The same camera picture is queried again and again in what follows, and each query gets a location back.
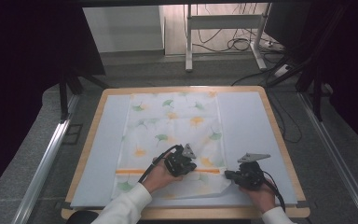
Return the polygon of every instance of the green leaf print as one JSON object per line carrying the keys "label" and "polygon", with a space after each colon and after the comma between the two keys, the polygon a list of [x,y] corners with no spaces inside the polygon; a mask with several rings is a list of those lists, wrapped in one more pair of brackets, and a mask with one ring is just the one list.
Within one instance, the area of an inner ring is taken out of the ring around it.
{"label": "green leaf print", "polygon": [[209,138],[211,138],[212,140],[219,140],[220,138],[222,138],[222,134],[221,133],[212,133]]}
{"label": "green leaf print", "polygon": [[160,141],[167,141],[168,140],[168,135],[167,134],[159,134],[159,135],[156,135],[155,138],[158,139],[158,142],[157,142],[157,146],[158,146],[158,143]]}
{"label": "green leaf print", "polygon": [[145,125],[145,120],[144,119],[138,120],[138,123],[136,124],[136,127],[139,127],[139,126],[144,126],[147,129],[147,126]]}
{"label": "green leaf print", "polygon": [[166,100],[166,101],[164,101],[164,103],[162,103],[162,106],[167,105],[167,106],[170,106],[173,108],[173,106],[171,105],[172,102],[173,102],[173,100]]}
{"label": "green leaf print", "polygon": [[117,187],[124,192],[128,192],[133,188],[133,185],[131,185],[129,181],[126,181],[124,183],[117,183]]}
{"label": "green leaf print", "polygon": [[225,162],[223,160],[219,161],[217,164],[216,164],[217,167],[225,167]]}
{"label": "green leaf print", "polygon": [[204,182],[204,184],[208,184],[209,177],[206,174],[200,174],[200,181]]}
{"label": "green leaf print", "polygon": [[200,102],[196,102],[196,105],[194,107],[196,107],[198,110],[204,110],[205,109]]}
{"label": "green leaf print", "polygon": [[157,129],[156,123],[159,121],[159,119],[149,119],[147,122],[151,123],[155,126],[155,129]]}
{"label": "green leaf print", "polygon": [[134,111],[143,111],[143,110],[144,110],[140,105],[133,105],[133,106],[132,106],[132,109],[133,109]]}

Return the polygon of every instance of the cloth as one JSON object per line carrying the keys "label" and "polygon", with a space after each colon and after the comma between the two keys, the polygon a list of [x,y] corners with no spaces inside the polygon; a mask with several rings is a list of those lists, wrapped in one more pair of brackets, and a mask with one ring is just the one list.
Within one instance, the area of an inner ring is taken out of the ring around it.
{"label": "cloth", "polygon": [[135,224],[142,210],[152,202],[150,193],[138,183],[108,204],[91,224]]}
{"label": "cloth", "polygon": [[219,174],[226,159],[216,92],[132,94],[128,111],[112,198],[131,190],[153,158],[174,145],[190,145],[197,169],[154,198],[214,196],[231,184]]}
{"label": "cloth", "polygon": [[[120,194],[108,204],[91,224],[135,224],[151,201],[149,192],[137,183],[129,192]],[[262,219],[265,224],[294,224],[281,207],[267,211]]]}
{"label": "cloth", "polygon": [[294,224],[281,207],[275,207],[267,211],[261,218],[265,224]]}

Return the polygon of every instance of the cable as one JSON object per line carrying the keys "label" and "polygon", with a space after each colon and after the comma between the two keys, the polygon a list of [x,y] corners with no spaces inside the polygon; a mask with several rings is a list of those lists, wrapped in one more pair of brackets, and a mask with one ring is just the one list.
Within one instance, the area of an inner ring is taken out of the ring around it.
{"label": "cable", "polygon": [[274,179],[272,178],[272,176],[271,176],[269,173],[267,173],[267,172],[265,172],[265,171],[263,171],[263,173],[267,174],[267,175],[271,178],[271,180],[272,180],[272,182],[273,182],[274,185],[272,185],[269,181],[267,181],[266,178],[263,178],[263,179],[264,179],[264,183],[265,183],[270,189],[272,189],[272,191],[274,191],[275,196],[278,198],[279,203],[281,204],[281,207],[282,207],[282,209],[283,209],[283,212],[286,212],[286,205],[284,204],[283,197],[282,197],[282,195],[280,194],[280,192],[279,192],[279,190],[278,190],[278,186],[276,185]]}
{"label": "cable", "polygon": [[290,118],[290,120],[296,125],[296,128],[298,129],[298,132],[299,132],[299,134],[300,134],[300,136],[298,137],[297,140],[289,140],[289,139],[285,138],[284,136],[283,136],[283,139],[286,140],[286,141],[288,141],[288,142],[290,142],[290,143],[299,143],[300,140],[302,139],[302,136],[303,136],[300,127],[299,127],[298,124],[295,122],[295,120],[293,119],[293,117],[286,111],[286,109],[284,109],[284,107],[282,106],[280,100],[279,100],[278,97],[275,95],[275,93],[272,93],[272,95],[274,96],[274,98],[275,98],[276,101],[278,102],[278,105],[281,107],[281,109],[287,114],[287,116]]}
{"label": "cable", "polygon": [[155,168],[155,166],[157,166],[157,164],[162,160],[165,159],[164,156],[166,156],[171,150],[173,150],[174,148],[178,147],[177,145],[168,148],[165,152],[161,153],[161,155],[159,155],[150,165],[149,167],[146,169],[146,171],[144,172],[144,174],[141,176],[141,178],[139,178],[138,182],[142,183],[144,182],[145,178],[150,174],[150,172],[153,170],[153,168]]}

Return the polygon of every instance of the wooden frame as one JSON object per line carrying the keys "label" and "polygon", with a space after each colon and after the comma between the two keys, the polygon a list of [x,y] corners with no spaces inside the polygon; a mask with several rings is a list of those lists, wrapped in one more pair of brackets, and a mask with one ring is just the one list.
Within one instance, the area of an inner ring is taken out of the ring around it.
{"label": "wooden frame", "polygon": [[[89,157],[92,142],[98,129],[98,125],[103,114],[103,108],[109,95],[118,94],[132,94],[132,93],[160,93],[160,92],[179,92],[179,91],[216,91],[216,92],[241,92],[241,91],[257,91],[260,94],[263,105],[266,109],[268,120],[274,132],[277,144],[282,154],[283,162],[286,166],[290,179],[292,180],[295,189],[297,200],[305,202],[306,198],[301,185],[298,181],[295,168],[292,164],[290,156],[287,152],[285,143],[283,142],[281,131],[278,123],[272,112],[269,104],[269,99],[263,88],[258,86],[243,86],[243,87],[156,87],[156,88],[127,88],[127,89],[108,89],[103,92],[100,103],[94,115],[94,119],[89,129],[89,135],[83,147],[74,178],[68,190],[65,202],[70,203],[74,198],[76,188],[79,184],[81,176],[86,167],[87,159]],[[67,219],[76,210],[62,209],[62,217]],[[286,214],[289,217],[308,217],[310,209],[305,207],[298,207],[298,205],[287,205]],[[146,208],[142,212],[142,219],[253,219],[259,218],[261,214],[253,206],[230,206],[230,207],[214,207],[214,208]]]}

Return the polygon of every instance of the gray floor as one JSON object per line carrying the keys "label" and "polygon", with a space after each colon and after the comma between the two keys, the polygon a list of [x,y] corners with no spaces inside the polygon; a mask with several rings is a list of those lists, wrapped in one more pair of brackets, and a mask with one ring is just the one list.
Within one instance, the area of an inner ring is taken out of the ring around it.
{"label": "gray floor", "polygon": [[[184,57],[161,55],[103,54],[107,76],[97,76],[112,87],[152,87],[188,85],[230,85],[236,79],[258,72],[255,59],[250,54],[202,56],[194,59],[193,73],[186,73]],[[239,85],[257,85],[265,76],[247,78]],[[28,223],[65,223],[61,208],[72,181],[77,160],[86,140],[95,108],[103,90],[81,80],[81,95],[71,122],[82,130],[67,135],[56,157],[45,186],[36,202]],[[268,90],[277,121],[284,127],[284,138],[296,173],[310,204],[310,217],[295,218],[297,223],[358,223],[358,209],[340,175],[332,163],[321,138],[300,103],[295,91],[296,77],[292,77]],[[43,107],[33,128],[24,139],[19,152],[0,179],[0,223],[10,223],[21,199],[43,157],[48,142],[60,119],[59,92],[57,87],[47,90]],[[358,136],[322,100],[324,125],[339,148],[344,161],[358,181]]]}

